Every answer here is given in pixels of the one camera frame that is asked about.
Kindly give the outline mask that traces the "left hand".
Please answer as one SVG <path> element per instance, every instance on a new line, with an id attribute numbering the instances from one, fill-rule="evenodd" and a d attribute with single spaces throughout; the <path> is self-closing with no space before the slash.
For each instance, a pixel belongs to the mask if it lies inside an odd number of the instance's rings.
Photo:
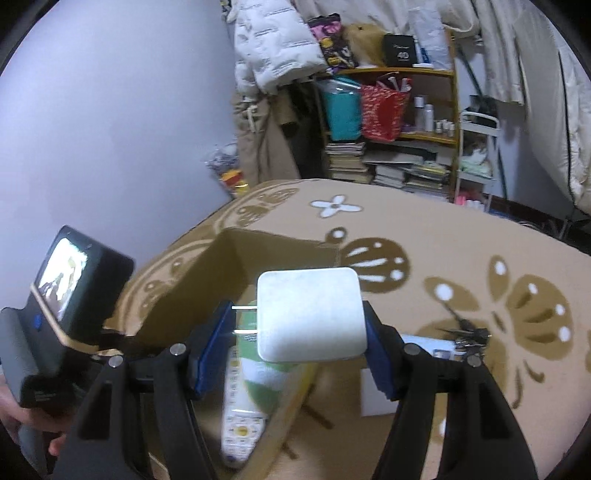
<path id="1" fill-rule="evenodd" d="M 57 437 L 50 441 L 48 452 L 53 457 L 59 456 L 72 423 L 72 412 L 51 416 L 40 408 L 21 407 L 12 395 L 4 375 L 1 375 L 0 409 L 1 422 L 15 443 L 18 443 L 18 433 L 22 426 L 57 434 Z"/>

